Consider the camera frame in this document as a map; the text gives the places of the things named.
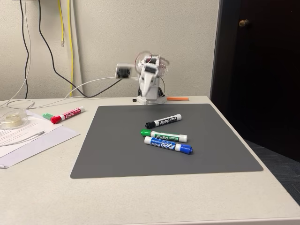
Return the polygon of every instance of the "gray cutting mat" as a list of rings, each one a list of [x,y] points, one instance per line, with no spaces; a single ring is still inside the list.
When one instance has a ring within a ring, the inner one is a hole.
[[[145,123],[182,115],[153,131],[187,135],[192,155],[144,144]],[[262,171],[209,104],[100,106],[71,178]]]

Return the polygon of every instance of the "wall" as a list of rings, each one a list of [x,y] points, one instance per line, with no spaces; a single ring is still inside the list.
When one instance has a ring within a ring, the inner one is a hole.
[[[24,11],[25,1],[22,0],[22,4]],[[60,42],[58,3],[56,0],[41,0],[41,5],[41,28],[52,49],[56,69],[70,79],[68,51],[61,47]],[[5,100],[15,95],[24,82],[27,53],[22,38],[20,2],[0,0],[0,8],[0,100]],[[65,97],[70,85],[53,72],[50,54],[38,31],[38,1],[27,1],[26,11],[32,49],[28,98]],[[28,43],[26,26],[24,32]],[[25,98],[25,88],[16,98]]]
[[[57,1],[41,2],[42,31],[57,70],[70,79],[69,50],[60,46]],[[0,100],[13,96],[24,77],[26,51],[19,4],[0,1],[0,7],[6,9],[0,14],[0,30],[4,31],[0,33],[4,46],[0,52]],[[134,63],[139,52],[149,50],[170,61],[166,94],[209,96],[218,5],[219,0],[75,0],[83,81],[114,76],[117,63]],[[53,72],[49,52],[39,36],[38,1],[28,1],[27,12],[33,48],[29,98],[63,98],[70,87]],[[90,83],[84,90],[92,95],[113,81]],[[136,96],[137,87],[133,80],[122,81],[102,96]]]

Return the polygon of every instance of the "tape roll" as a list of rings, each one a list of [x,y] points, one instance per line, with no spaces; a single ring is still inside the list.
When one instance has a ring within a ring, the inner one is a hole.
[[[0,117],[0,129],[15,129],[28,122],[26,110],[14,110]]]

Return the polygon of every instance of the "white paper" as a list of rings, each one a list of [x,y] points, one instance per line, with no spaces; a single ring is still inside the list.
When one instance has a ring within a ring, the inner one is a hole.
[[[20,147],[19,149],[0,158],[0,168],[11,167],[31,156],[34,156],[46,149],[58,145],[79,135],[67,127],[59,127],[48,134]]]
[[[45,131],[42,135],[32,137],[28,141],[0,147],[0,157],[5,156],[6,154],[32,142],[35,139],[46,135],[50,131],[53,131],[54,129],[61,126],[60,124],[52,124],[49,120],[39,119],[38,117],[39,116],[35,116],[35,114],[31,113],[31,115],[28,116],[29,123],[24,127],[14,130],[0,129],[0,145],[14,143],[41,131]]]

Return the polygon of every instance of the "table surface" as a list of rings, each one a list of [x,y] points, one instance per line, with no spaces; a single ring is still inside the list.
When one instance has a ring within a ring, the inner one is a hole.
[[[167,104],[211,104],[233,129],[207,97],[189,98],[189,102]],[[39,106],[55,100],[34,101]],[[26,102],[12,103],[21,108],[26,105]],[[40,115],[58,115],[84,106],[86,112],[62,122],[81,135],[0,170],[1,224],[187,224],[192,221],[202,221],[197,224],[216,221],[214,224],[218,224],[221,220],[263,221],[264,218],[300,221],[300,206],[234,129],[262,165],[262,172],[71,179],[73,165],[96,109],[101,105],[139,103],[132,102],[132,97],[75,98],[31,110]],[[0,114],[10,110],[0,108]]]

